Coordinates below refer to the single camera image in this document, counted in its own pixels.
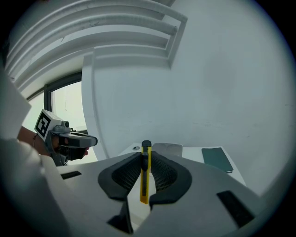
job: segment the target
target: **white platform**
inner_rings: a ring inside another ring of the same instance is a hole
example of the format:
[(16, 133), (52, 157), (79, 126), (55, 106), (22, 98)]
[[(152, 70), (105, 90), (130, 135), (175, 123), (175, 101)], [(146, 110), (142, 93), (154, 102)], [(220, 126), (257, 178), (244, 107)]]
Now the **white platform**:
[[(129, 146), (127, 149), (125, 149), (123, 152), (121, 152), (119, 155), (124, 155), (127, 153), (131, 153), (131, 152), (140, 152), (141, 149), (139, 150), (133, 150), (134, 147), (140, 147), (141, 148), (141, 143), (133, 143), (131, 146)], [(231, 159), (231, 157), (228, 155), (227, 151), (222, 147), (222, 146), (215, 146), (215, 147), (183, 147), (183, 154), (182, 157), (192, 160), (192, 161), (196, 161), (196, 162), (201, 162), (204, 163), (204, 157), (202, 154), (202, 148), (218, 148), (221, 147), (222, 150), (224, 151), (225, 155), (227, 156), (231, 166), (233, 167), (233, 172), (229, 173), (228, 175), (230, 175), (231, 177), (233, 177), (235, 180), (237, 180), (238, 182), (240, 182), (241, 184), (245, 185), (245, 181), (242, 178), (239, 170), (237, 169), (235, 163), (233, 162), (233, 160)]]

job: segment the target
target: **person's hand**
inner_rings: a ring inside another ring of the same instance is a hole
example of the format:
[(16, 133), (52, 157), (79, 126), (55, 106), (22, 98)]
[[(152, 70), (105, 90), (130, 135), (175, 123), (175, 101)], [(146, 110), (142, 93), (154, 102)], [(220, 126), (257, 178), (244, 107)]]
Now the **person's hand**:
[[(52, 148), (54, 150), (57, 150), (59, 147), (60, 147), (60, 144), (59, 144), (59, 137), (58, 136), (53, 136), (52, 139), (51, 139), (51, 143), (52, 143)], [(68, 139), (65, 138), (65, 144), (68, 144)], [(88, 150), (89, 147), (86, 148), (86, 151), (84, 153), (85, 156), (88, 155)]]

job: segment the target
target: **teal notebook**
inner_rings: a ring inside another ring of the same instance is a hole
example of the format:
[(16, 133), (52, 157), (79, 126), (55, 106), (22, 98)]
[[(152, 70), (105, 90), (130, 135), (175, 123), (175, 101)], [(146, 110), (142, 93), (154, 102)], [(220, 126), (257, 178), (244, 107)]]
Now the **teal notebook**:
[(202, 148), (204, 163), (215, 166), (226, 173), (232, 173), (233, 168), (222, 148)]

